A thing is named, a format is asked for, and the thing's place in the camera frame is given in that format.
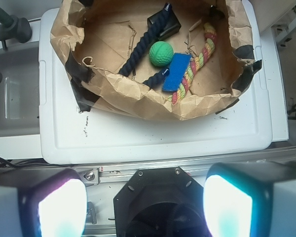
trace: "sink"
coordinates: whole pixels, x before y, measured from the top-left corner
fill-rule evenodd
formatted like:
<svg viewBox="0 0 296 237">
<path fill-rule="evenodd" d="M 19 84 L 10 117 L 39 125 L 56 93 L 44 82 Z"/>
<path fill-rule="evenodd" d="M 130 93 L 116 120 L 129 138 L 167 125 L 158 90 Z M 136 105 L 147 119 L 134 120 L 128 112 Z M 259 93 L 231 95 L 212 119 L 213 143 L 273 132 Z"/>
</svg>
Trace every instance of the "sink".
<svg viewBox="0 0 296 237">
<path fill-rule="evenodd" d="M 39 134 L 38 41 L 0 49 L 0 137 Z"/>
</svg>

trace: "navy blue rope toy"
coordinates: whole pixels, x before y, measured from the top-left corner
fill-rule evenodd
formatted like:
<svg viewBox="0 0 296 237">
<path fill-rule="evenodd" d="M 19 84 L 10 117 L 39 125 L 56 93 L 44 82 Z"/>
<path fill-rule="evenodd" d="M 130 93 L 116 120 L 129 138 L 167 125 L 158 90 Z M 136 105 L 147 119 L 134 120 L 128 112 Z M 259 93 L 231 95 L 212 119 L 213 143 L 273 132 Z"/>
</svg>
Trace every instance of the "navy blue rope toy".
<svg viewBox="0 0 296 237">
<path fill-rule="evenodd" d="M 148 80 L 144 81 L 143 84 L 149 86 L 149 88 L 154 88 L 155 86 L 162 83 L 166 77 L 169 75 L 170 70 L 168 68 L 161 69 L 158 73 L 148 78 Z"/>
<path fill-rule="evenodd" d="M 129 59 L 119 70 L 119 74 L 128 77 L 130 73 L 135 69 L 136 65 L 143 57 L 148 46 L 158 38 L 159 34 L 166 27 L 170 17 L 171 10 L 171 4 L 166 3 L 161 13 L 159 14 L 157 20 L 149 27 L 148 31 L 144 33 L 144 36 L 140 38 L 140 41 L 137 43 Z"/>
</svg>

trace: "screw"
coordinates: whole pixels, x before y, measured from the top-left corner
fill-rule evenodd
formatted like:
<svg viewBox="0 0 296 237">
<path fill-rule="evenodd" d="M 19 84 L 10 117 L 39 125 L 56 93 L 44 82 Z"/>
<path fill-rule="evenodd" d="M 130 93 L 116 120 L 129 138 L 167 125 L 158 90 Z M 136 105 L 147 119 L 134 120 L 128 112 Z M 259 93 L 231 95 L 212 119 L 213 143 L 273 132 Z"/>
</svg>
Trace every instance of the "screw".
<svg viewBox="0 0 296 237">
<path fill-rule="evenodd" d="M 94 180 L 95 175 L 94 175 L 93 171 L 89 171 L 88 173 L 86 173 L 84 175 L 84 178 L 88 181 L 92 181 L 92 180 Z"/>
</svg>

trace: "black tape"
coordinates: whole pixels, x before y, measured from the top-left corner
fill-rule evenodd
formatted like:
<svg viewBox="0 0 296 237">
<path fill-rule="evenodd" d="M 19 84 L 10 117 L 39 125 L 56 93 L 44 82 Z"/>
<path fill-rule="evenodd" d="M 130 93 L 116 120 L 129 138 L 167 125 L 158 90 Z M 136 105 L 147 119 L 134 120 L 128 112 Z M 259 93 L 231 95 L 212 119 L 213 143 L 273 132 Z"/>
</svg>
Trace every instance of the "black tape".
<svg viewBox="0 0 296 237">
<path fill-rule="evenodd" d="M 85 7 L 91 7 L 93 5 L 93 0 L 79 0 Z"/>
<path fill-rule="evenodd" d="M 71 80 L 70 84 L 80 111 L 89 112 L 91 110 L 91 107 L 95 104 L 95 102 L 97 102 L 100 96 L 92 93 L 81 85 L 76 84 L 75 80 Z"/>
<path fill-rule="evenodd" d="M 248 89 L 254 74 L 261 68 L 262 60 L 256 61 L 251 65 L 244 66 L 242 75 L 232 84 L 232 88 L 240 90 L 243 93 Z"/>
<path fill-rule="evenodd" d="M 92 69 L 79 64 L 71 51 L 69 52 L 65 69 L 78 85 L 80 85 L 82 81 L 89 83 L 91 78 L 94 77 Z"/>
<path fill-rule="evenodd" d="M 222 109 L 222 110 L 216 112 L 215 114 L 217 115 L 217 114 L 221 113 L 222 111 L 225 111 L 226 109 L 229 109 L 230 107 L 234 106 L 234 105 L 237 104 L 238 102 L 239 102 L 239 99 L 236 99 L 234 102 L 232 102 L 232 103 L 231 103 L 230 105 L 228 105 L 226 108 L 224 108 L 224 109 Z"/>
<path fill-rule="evenodd" d="M 75 60 L 71 51 L 69 53 L 68 60 L 65 63 L 65 69 L 72 77 L 70 81 L 71 87 L 80 110 L 82 112 L 90 111 L 91 107 L 95 104 L 95 102 L 97 102 L 100 96 L 82 87 L 81 82 L 84 81 L 88 83 L 94 77 L 94 72 L 91 68 L 80 65 Z"/>
<path fill-rule="evenodd" d="M 255 56 L 253 54 L 253 46 L 249 45 L 249 44 L 237 48 L 233 52 L 233 54 L 237 58 L 241 58 L 241 59 L 254 59 L 255 58 Z"/>
</svg>

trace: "bright light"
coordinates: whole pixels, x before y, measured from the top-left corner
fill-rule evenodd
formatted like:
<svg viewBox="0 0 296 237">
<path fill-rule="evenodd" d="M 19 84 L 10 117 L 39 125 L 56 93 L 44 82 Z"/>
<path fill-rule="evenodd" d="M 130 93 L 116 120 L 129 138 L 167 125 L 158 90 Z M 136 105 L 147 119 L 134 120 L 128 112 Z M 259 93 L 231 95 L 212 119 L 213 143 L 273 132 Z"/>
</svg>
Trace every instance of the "bright light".
<svg viewBox="0 0 296 237">
<path fill-rule="evenodd" d="M 249 237 L 252 197 L 219 175 L 208 177 L 204 185 L 203 208 L 213 237 Z"/>
<path fill-rule="evenodd" d="M 81 237 L 87 193 L 81 180 L 71 179 L 38 204 L 42 237 Z"/>
</svg>

